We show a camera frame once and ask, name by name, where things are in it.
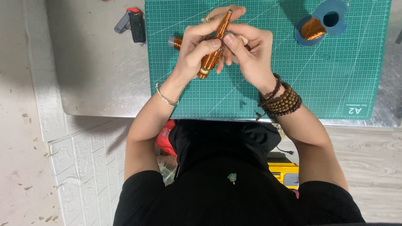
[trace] person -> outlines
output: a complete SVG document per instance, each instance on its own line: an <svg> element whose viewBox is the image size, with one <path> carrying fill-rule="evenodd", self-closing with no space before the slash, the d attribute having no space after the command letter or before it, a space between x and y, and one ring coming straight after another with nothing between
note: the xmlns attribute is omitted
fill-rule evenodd
<svg viewBox="0 0 402 226"><path fill-rule="evenodd" d="M185 29L177 64L160 87L171 103L194 78L201 58L221 41L203 41L216 31L228 8L231 20L240 6L222 7L211 20ZM277 81L271 71L273 35L247 24L230 23L223 42L224 61L240 65L245 80L267 98ZM283 86L277 95L285 92ZM134 119L127 137L124 184L114 223L123 225L315 225L365 222L348 192L331 140L304 106L277 115L299 155L299 197L269 171L266 156L281 140L269 123L177 120L169 141L177 153L178 173L165 186L156 160L155 140L174 106L155 93ZM236 173L235 180L230 175Z"/></svg>

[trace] black clothing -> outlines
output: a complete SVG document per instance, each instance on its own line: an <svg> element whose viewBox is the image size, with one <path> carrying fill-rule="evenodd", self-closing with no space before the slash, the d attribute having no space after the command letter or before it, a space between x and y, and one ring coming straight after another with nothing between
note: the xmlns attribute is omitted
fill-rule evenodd
<svg viewBox="0 0 402 226"><path fill-rule="evenodd" d="M280 141L271 124L176 121L169 141L180 167L165 187L156 171L125 181L113 225L313 225L364 222L351 195L322 181L299 199L270 172ZM236 173L233 184L227 176Z"/></svg>

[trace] gray plastic cap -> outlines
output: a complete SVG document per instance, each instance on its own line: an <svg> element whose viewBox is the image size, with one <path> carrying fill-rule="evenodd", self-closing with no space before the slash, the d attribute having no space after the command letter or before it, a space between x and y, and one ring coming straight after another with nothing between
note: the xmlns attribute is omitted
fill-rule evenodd
<svg viewBox="0 0 402 226"><path fill-rule="evenodd" d="M170 47L174 46L174 36L173 35L169 36L168 46L170 46Z"/></svg>

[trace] fingernail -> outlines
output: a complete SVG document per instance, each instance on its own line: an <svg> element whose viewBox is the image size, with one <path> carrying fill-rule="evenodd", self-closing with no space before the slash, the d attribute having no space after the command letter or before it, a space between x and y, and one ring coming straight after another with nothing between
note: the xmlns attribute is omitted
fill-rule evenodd
<svg viewBox="0 0 402 226"><path fill-rule="evenodd" d="M226 43L226 44L231 44L232 42L233 42L233 39L234 37L233 37L233 35L232 34L227 34L227 35L225 35L225 37L224 37L224 42Z"/></svg>
<svg viewBox="0 0 402 226"><path fill-rule="evenodd" d="M212 46L213 47L218 47L221 45L221 41L219 39L213 39L212 40Z"/></svg>

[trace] green cutting mat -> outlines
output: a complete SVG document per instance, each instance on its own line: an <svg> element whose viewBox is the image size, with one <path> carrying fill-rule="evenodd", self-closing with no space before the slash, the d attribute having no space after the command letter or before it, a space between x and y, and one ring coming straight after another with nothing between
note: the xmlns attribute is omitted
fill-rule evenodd
<svg viewBox="0 0 402 226"><path fill-rule="evenodd" d="M313 47L293 38L293 24L322 0L145 0L151 92L173 70L178 51L169 35L182 34L216 7L246 7L238 22L274 34L272 71L300 94L319 119L369 119L373 110L384 53L391 0L346 0L348 25L339 37L327 35ZM257 90L244 80L237 65L221 74L192 80L172 118L256 118Z"/></svg>

